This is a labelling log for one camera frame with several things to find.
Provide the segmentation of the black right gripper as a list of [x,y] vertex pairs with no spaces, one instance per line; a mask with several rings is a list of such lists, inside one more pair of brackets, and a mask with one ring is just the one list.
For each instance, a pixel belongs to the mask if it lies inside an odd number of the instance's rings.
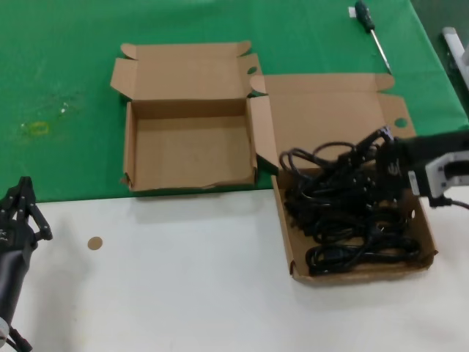
[[[385,143],[378,150],[373,146],[379,139]],[[468,184],[467,132],[394,139],[385,125],[357,143],[357,149],[339,155],[336,171],[353,173],[375,158],[380,180],[399,191],[443,195],[452,187]]]

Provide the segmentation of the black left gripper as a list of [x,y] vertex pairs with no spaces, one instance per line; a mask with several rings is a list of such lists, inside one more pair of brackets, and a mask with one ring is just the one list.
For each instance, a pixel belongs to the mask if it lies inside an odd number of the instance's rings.
[[[18,209],[21,196],[25,199],[25,212]],[[34,219],[39,231],[29,226],[29,217]],[[16,186],[7,190],[1,199],[1,255],[14,251],[37,248],[37,241],[53,239],[51,228],[37,206],[34,186],[30,177],[21,177]]]

